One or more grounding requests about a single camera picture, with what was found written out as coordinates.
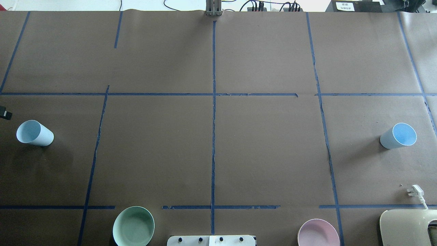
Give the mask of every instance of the green bowl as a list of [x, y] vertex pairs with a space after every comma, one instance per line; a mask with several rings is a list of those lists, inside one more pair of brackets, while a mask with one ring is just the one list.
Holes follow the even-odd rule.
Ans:
[[155, 231], [152, 214], [145, 208], [134, 206], [123, 210], [115, 219], [112, 234], [118, 246], [145, 246]]

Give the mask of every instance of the grid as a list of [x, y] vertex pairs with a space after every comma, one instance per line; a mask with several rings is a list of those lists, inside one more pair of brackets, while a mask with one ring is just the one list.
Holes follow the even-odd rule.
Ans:
[[[117, 28], [117, 34], [115, 38], [114, 48], [117, 48], [118, 44], [118, 37], [119, 32], [121, 29], [122, 24], [122, 15], [123, 12], [120, 12], [120, 18], [118, 22], [118, 28]], [[334, 175], [334, 167], [333, 162], [331, 159], [331, 150], [329, 146], [329, 139], [328, 139], [328, 130], [326, 127], [326, 120], [325, 120], [325, 113], [323, 111], [323, 97], [326, 96], [422, 96], [425, 102], [425, 107], [427, 109], [430, 121], [432, 123], [434, 133], [437, 135], [437, 129], [435, 126], [434, 118], [432, 115], [432, 112], [429, 108], [429, 104], [427, 101], [427, 96], [436, 96], [435, 93], [425, 93], [422, 82], [420, 80], [420, 77], [417, 72], [416, 64], [413, 60], [413, 56], [409, 49], [409, 44], [407, 42], [407, 39], [405, 37], [405, 33], [403, 30], [403, 25], [401, 21], [400, 14], [397, 13], [399, 25], [402, 31], [403, 41], [405, 43], [406, 49], [408, 51], [409, 58], [411, 60], [411, 65], [414, 69], [415, 76], [417, 78], [417, 83], [420, 87], [421, 93], [322, 93], [320, 89], [319, 84], [319, 78], [317, 74], [316, 69], [316, 56], [314, 52], [313, 47], [313, 41], [312, 41], [312, 34], [311, 34], [311, 25], [310, 25], [310, 19], [308, 13], [306, 13], [306, 20], [308, 25], [308, 35], [309, 35], [309, 41], [310, 41], [310, 47], [311, 47], [311, 54], [312, 54], [312, 62], [313, 62], [313, 69], [314, 69], [314, 76], [316, 80], [316, 86], [317, 86], [317, 94], [315, 96], [318, 97], [319, 100], [319, 106], [320, 106], [320, 113], [323, 123], [323, 132], [325, 137], [325, 143], [328, 150], [329, 155], [329, 168], [331, 171], [331, 182], [332, 182], [332, 189], [333, 189], [333, 195], [334, 195], [334, 205], [320, 205], [320, 209], [335, 209], [336, 215], [337, 215], [337, 223], [339, 228], [339, 236], [340, 236], [340, 242], [341, 245], [344, 246], [344, 238], [343, 238], [343, 228], [342, 228], [342, 221], [341, 221], [341, 215], [340, 210], [341, 209], [350, 209], [350, 208], [414, 208], [414, 207], [420, 207], [421, 205], [415, 205], [415, 204], [357, 204], [357, 205], [341, 205], [339, 204], [338, 197], [337, 197], [337, 190], [336, 190], [336, 182], [335, 182], [335, 175]], [[22, 35], [24, 33], [26, 23], [30, 17], [30, 12], [27, 13], [26, 19], [24, 21], [20, 36], [17, 40], [17, 44], [14, 48], [12, 57], [10, 59], [9, 65], [7, 67], [7, 71], [4, 75], [2, 85], [0, 87], [0, 95], [98, 95], [98, 96], [104, 96], [104, 103], [102, 107], [101, 112], [101, 119], [100, 119], [100, 125], [98, 129], [97, 139], [96, 139], [96, 145], [94, 150], [94, 157], [91, 167], [91, 173], [88, 183], [88, 189], [87, 189], [87, 195], [86, 199], [84, 201], [83, 206], [0, 206], [0, 209], [73, 209], [73, 210], [83, 210], [83, 217], [82, 217], [82, 224], [80, 228], [80, 235], [78, 239], [78, 245], [81, 245], [82, 237], [83, 237], [83, 230], [85, 226], [86, 216], [87, 216], [87, 210], [88, 209], [115, 209], [115, 206], [88, 206], [89, 198], [90, 198], [90, 192], [92, 187], [92, 181], [93, 181], [93, 175], [94, 175], [94, 168], [96, 164], [96, 158], [97, 158], [97, 149], [99, 146], [100, 141], [100, 135], [101, 135], [101, 126], [102, 122], [104, 120], [104, 113], [106, 108], [106, 103], [108, 100], [108, 97], [111, 96], [118, 96], [118, 95], [132, 95], [132, 96], [211, 96], [213, 99], [213, 115], [212, 115], [212, 158], [211, 158], [211, 176], [212, 176], [212, 182], [211, 182], [211, 204], [210, 205], [171, 205], [171, 206], [163, 206], [163, 210], [182, 210], [182, 209], [207, 209], [211, 210], [211, 234], [215, 234], [215, 210], [216, 209], [277, 209], [280, 207], [280, 205], [216, 205], [215, 204], [215, 110], [216, 110], [216, 96], [292, 96], [292, 97], [298, 97], [296, 93], [217, 93], [215, 89], [215, 31], [216, 31], [216, 21], [212, 22], [212, 93], [110, 93], [110, 86], [107, 87], [105, 93], [14, 93], [14, 92], [7, 92], [2, 93], [2, 90], [5, 86], [5, 83], [7, 81], [7, 77], [10, 71], [10, 68], [12, 66], [16, 51], [19, 47], [20, 40], [22, 38]]]

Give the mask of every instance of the pink bowl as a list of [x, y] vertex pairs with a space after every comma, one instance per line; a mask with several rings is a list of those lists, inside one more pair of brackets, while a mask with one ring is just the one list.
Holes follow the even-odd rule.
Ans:
[[335, 228], [322, 219], [305, 222], [298, 232], [299, 246], [340, 246]]

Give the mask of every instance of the black box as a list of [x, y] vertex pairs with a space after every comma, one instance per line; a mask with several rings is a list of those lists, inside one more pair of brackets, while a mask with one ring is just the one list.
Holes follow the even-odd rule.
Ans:
[[375, 12], [382, 13], [379, 2], [355, 2], [331, 0], [325, 12]]

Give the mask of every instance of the cup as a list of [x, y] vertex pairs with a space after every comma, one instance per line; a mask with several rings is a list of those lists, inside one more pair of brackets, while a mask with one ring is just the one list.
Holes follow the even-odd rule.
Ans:
[[17, 139], [23, 144], [47, 146], [53, 138], [53, 132], [36, 120], [25, 121], [17, 129]]
[[379, 138], [382, 146], [387, 149], [411, 146], [416, 140], [416, 131], [405, 123], [397, 123]]

